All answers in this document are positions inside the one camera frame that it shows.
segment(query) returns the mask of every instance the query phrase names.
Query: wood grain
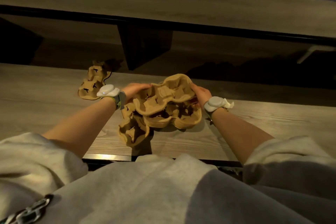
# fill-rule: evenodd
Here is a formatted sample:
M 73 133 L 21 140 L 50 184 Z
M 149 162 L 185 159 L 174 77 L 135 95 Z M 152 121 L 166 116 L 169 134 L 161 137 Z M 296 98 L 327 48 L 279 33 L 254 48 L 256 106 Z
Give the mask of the wood grain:
M 2 5 L 336 37 L 328 0 L 0 0 Z
M 77 89 L 86 77 L 85 70 L 0 64 L 0 74 L 0 139 L 29 131 L 44 133 L 63 118 L 92 103 L 77 96 Z M 113 73 L 107 83 L 123 87 L 130 82 L 158 83 L 163 79 L 163 76 Z M 227 96 L 227 82 L 193 81 L 214 95 Z M 235 100 L 232 112 L 277 138 L 312 136 L 336 157 L 335 107 Z M 131 154 L 131 149 L 117 136 L 121 119 L 121 112 L 116 112 L 88 153 Z M 185 132 L 172 127 L 155 131 L 150 143 L 153 153 L 172 158 L 188 153 L 200 159 L 236 160 L 205 116 L 200 124 Z

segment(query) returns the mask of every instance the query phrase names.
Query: gray sweatshirt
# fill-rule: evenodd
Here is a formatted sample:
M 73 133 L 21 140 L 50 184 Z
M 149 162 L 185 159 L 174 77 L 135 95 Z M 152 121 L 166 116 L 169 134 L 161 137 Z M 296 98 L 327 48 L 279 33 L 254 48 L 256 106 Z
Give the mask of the gray sweatshirt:
M 336 161 L 309 137 L 269 140 L 244 182 L 183 154 L 144 156 L 88 173 L 41 135 L 0 142 L 0 220 L 54 198 L 39 223 L 336 223 Z

